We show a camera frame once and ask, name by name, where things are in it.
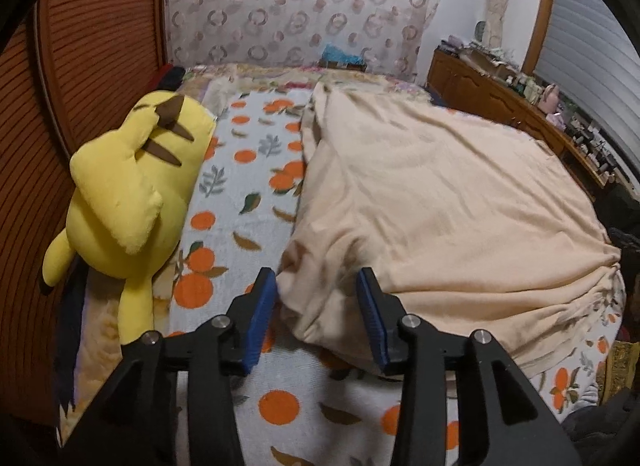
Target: yellow plush toy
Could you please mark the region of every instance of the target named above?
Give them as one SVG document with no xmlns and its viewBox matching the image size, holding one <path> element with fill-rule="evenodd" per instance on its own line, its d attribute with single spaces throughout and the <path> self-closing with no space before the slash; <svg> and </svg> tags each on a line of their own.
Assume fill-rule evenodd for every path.
<svg viewBox="0 0 640 466">
<path fill-rule="evenodd" d="M 42 278 L 54 286 L 78 253 L 97 271 L 124 279 L 118 311 L 123 345 L 153 328 L 151 279 L 180 240 L 214 126 L 195 100 L 152 92 L 120 128 L 71 157 L 76 190 L 66 228 L 45 254 Z"/>
</svg>

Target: bed sheet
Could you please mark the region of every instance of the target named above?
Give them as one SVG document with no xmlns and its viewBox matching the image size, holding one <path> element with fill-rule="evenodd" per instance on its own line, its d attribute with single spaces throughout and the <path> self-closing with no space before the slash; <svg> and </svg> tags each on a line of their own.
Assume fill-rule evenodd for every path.
<svg viewBox="0 0 640 466">
<path fill-rule="evenodd" d="M 262 266 L 277 269 L 303 185 L 299 116 L 310 96 L 308 86 L 279 77 L 275 85 L 237 92 L 219 118 L 182 234 L 170 331 L 191 331 L 225 312 L 236 295 L 250 290 Z M 596 371 L 621 323 L 625 293 L 622 280 L 617 283 L 583 343 L 531 378 L 558 420 L 597 402 Z M 247 464 L 389 462 L 401 383 L 302 345 L 277 312 L 260 362 L 246 379 L 234 380 L 233 389 Z M 185 374 L 178 378 L 178 406 L 178 463 L 187 465 Z M 447 465 L 458 456 L 457 410 L 456 399 L 448 399 Z"/>
</svg>

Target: window blind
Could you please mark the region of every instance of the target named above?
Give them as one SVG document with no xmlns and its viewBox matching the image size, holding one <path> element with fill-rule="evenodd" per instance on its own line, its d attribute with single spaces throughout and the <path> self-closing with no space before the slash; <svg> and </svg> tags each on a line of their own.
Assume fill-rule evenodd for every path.
<svg viewBox="0 0 640 466">
<path fill-rule="evenodd" d="M 640 171 L 640 58 L 602 0 L 554 0 L 534 72 L 557 83 Z"/>
</svg>

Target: beige blanket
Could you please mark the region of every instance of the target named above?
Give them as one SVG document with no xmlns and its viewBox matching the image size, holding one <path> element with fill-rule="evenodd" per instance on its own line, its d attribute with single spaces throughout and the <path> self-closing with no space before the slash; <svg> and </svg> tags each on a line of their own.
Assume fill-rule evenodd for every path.
<svg viewBox="0 0 640 466">
<path fill-rule="evenodd" d="M 528 376 L 572 351 L 620 252 L 544 144 L 397 96 L 319 84 L 314 102 L 278 275 L 300 340 L 370 362 L 354 274 L 371 266 L 408 312 L 450 333 L 488 329 Z"/>
</svg>

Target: metal screw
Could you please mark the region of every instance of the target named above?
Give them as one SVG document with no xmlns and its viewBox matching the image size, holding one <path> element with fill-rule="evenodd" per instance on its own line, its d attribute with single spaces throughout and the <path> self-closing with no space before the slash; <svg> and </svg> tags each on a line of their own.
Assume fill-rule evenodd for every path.
<svg viewBox="0 0 640 466">
<path fill-rule="evenodd" d="M 145 345 L 155 345 L 160 341 L 160 333 L 158 331 L 147 331 L 140 337 L 140 340 Z"/>
<path fill-rule="evenodd" d="M 402 325 L 405 327 L 409 327 L 410 329 L 415 329 L 418 325 L 420 325 L 420 318 L 415 314 L 407 314 L 402 316 Z"/>
<path fill-rule="evenodd" d="M 225 316 L 224 314 L 221 314 L 213 318 L 211 320 L 211 324 L 216 329 L 226 329 L 227 327 L 229 327 L 229 325 L 231 325 L 231 318 L 229 318 L 229 316 Z"/>
<path fill-rule="evenodd" d="M 482 343 L 482 345 L 486 345 L 489 341 L 492 340 L 491 333 L 484 329 L 480 329 L 479 331 L 474 332 L 474 338 L 478 343 Z"/>
</svg>

